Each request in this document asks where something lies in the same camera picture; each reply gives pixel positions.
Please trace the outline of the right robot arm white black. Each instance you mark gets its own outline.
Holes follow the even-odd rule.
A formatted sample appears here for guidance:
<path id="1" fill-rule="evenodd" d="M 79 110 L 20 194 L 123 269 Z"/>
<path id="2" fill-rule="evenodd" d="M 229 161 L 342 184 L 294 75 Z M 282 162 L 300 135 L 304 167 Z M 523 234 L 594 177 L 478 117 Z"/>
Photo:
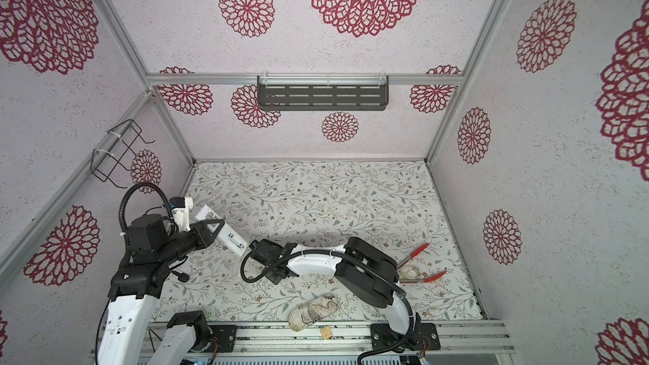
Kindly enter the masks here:
<path id="1" fill-rule="evenodd" d="M 362 302 L 383 310 L 393 333 L 410 338 L 419 329 L 421 319 L 402 288 L 397 262 L 361 238 L 351 237 L 332 248 L 282 246 L 263 239 L 253 241 L 249 248 L 240 266 L 246 283 L 266 279 L 277 285 L 288 277 L 327 275 Z"/>

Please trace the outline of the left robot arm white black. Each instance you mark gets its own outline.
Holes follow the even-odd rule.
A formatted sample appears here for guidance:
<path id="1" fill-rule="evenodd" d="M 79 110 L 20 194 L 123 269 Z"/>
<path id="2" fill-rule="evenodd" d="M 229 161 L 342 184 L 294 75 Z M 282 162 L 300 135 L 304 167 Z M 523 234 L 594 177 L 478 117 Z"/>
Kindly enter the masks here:
<path id="1" fill-rule="evenodd" d="M 141 188 L 155 191 L 167 216 L 143 215 L 126 224 L 131 196 Z M 150 316 L 172 273 L 171 265 L 190 253 L 208 248 L 225 226 L 222 219 L 190 224 L 181 231 L 172 218 L 172 204 L 152 182 L 140 182 L 127 190 L 119 206 L 118 220 L 125 240 L 125 255 L 111 280 L 106 304 L 106 329 L 96 338 L 96 364 L 134 364 L 148 330 Z"/>

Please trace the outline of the white remote control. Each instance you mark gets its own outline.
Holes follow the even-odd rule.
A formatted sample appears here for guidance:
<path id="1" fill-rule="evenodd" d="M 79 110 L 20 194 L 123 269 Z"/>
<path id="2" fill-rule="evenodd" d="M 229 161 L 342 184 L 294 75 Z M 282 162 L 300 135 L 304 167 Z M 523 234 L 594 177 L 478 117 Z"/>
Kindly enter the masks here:
<path id="1" fill-rule="evenodd" d="M 222 219 L 216 212 L 211 209 L 207 204 L 204 205 L 196 215 L 197 221 L 209 219 Z M 248 249 L 248 241 L 241 234 L 237 233 L 229 224 L 225 224 L 216 238 L 220 244 L 226 247 L 229 251 L 243 257 Z"/>

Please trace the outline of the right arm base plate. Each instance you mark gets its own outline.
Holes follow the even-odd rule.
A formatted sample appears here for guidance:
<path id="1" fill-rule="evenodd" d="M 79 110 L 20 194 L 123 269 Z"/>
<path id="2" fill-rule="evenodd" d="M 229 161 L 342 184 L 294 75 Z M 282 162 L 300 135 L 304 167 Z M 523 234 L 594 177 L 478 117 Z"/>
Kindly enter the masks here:
<path id="1" fill-rule="evenodd" d="M 369 329 L 372 349 L 375 351 L 394 346 L 402 339 L 402 335 L 393 331 L 387 323 L 373 323 Z M 392 351 L 439 351 L 440 348 L 436 326 L 433 323 L 422 323 L 415 327 L 415 331 L 407 340 L 400 346 L 395 346 Z"/>

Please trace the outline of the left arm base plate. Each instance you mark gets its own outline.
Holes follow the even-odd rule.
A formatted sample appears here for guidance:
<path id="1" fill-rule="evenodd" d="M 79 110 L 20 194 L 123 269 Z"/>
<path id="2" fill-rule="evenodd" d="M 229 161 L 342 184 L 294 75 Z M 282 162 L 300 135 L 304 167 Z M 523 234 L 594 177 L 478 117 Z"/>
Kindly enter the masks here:
<path id="1" fill-rule="evenodd" d="M 210 354 L 232 353 L 237 339 L 238 326 L 211 325 L 211 337 L 206 352 Z"/>

